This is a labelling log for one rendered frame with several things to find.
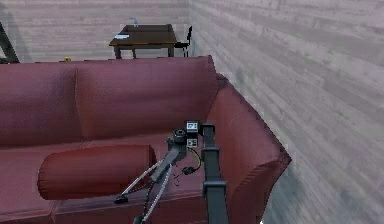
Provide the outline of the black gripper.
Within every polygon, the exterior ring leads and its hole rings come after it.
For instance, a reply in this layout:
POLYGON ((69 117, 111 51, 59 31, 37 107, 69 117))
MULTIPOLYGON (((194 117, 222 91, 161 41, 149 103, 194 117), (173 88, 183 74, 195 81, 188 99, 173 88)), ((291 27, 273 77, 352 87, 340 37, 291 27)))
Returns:
POLYGON ((133 224, 146 224, 146 221, 152 214, 161 196, 163 195, 166 186, 168 185, 169 178, 172 173, 172 166, 176 162, 184 159, 186 156, 186 137, 187 133, 185 129, 175 129, 172 135, 166 140, 166 142, 168 143, 168 152, 163 158, 163 160, 160 160, 159 162, 148 168, 146 171, 144 171, 115 199, 116 204, 126 203, 128 201, 129 192, 149 173, 152 173, 152 175, 150 176, 149 183, 159 183, 162 179, 162 176, 166 173, 164 175, 160 190, 156 195, 155 199, 153 200, 151 206, 146 210, 143 215, 136 216, 134 218, 133 224))

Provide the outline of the black headset with green band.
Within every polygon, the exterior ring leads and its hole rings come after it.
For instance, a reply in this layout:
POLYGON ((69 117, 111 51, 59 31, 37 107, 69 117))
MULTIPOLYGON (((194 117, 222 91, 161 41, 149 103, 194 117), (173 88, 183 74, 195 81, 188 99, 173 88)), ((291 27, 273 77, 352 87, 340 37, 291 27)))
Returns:
POLYGON ((191 152, 191 153, 193 154, 194 158, 195 158, 196 161, 197 161, 197 166, 196 166, 196 167, 191 167, 191 166, 189 166, 189 167, 184 167, 184 168, 182 169, 182 173, 183 173, 184 175, 190 175, 190 174, 196 172, 197 170, 200 169, 200 167, 201 167, 201 165, 202 165, 202 160, 201 160, 199 154, 198 154, 193 148, 189 148, 188 151, 191 152))

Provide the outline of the red bolster cushion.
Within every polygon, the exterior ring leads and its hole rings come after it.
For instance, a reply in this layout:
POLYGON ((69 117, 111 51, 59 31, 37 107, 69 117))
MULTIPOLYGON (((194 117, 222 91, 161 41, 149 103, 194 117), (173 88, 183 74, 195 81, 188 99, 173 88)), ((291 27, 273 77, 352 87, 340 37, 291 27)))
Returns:
POLYGON ((37 187, 45 200, 116 195, 157 162, 151 145, 102 146, 53 153, 39 168, 37 187))

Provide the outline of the dark red sofa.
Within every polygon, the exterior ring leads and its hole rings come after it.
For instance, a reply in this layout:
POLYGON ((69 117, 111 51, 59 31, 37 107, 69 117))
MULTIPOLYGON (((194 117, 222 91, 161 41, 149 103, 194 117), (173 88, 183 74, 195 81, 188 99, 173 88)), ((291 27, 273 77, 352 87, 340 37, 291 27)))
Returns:
MULTIPOLYGON (((290 156, 208 56, 0 65, 0 224, 132 224, 145 178, 116 195, 45 200, 38 171, 53 153, 151 145, 187 121, 215 125, 230 224, 260 224, 290 156)), ((175 167, 148 224, 208 224, 202 168, 175 167)))

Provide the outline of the black chair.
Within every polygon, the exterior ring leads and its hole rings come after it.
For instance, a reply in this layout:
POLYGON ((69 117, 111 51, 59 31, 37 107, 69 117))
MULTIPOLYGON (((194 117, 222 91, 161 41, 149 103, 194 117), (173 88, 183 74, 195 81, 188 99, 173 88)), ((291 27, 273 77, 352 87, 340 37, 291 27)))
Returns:
POLYGON ((183 56, 184 57, 188 57, 189 56, 188 47, 191 44, 192 30, 193 30, 193 27, 190 26, 189 29, 188 29, 188 34, 187 34, 186 40, 185 41, 181 41, 181 42, 176 42, 174 44, 175 48, 180 48, 183 51, 183 56))

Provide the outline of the dark brown wooden table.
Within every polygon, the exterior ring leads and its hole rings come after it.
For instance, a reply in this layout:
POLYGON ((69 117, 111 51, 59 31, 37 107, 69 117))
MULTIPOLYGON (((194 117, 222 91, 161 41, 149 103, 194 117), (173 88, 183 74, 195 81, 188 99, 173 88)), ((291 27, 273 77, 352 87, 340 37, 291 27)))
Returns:
POLYGON ((136 57, 137 49, 166 49, 168 56, 174 56, 174 45, 177 43, 176 35, 171 24, 163 25, 125 25, 119 35, 127 38, 114 37, 109 46, 114 49, 115 58, 121 59, 122 50, 131 50, 136 57))

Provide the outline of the dark slanted stand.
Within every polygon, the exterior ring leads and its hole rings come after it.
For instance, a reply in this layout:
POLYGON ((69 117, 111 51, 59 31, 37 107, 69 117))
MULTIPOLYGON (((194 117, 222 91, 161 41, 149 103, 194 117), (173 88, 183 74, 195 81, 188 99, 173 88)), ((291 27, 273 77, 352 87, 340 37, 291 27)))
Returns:
POLYGON ((13 63, 19 62, 16 52, 1 22, 0 22, 0 49, 4 53, 4 57, 0 57, 0 64, 13 64, 13 63))

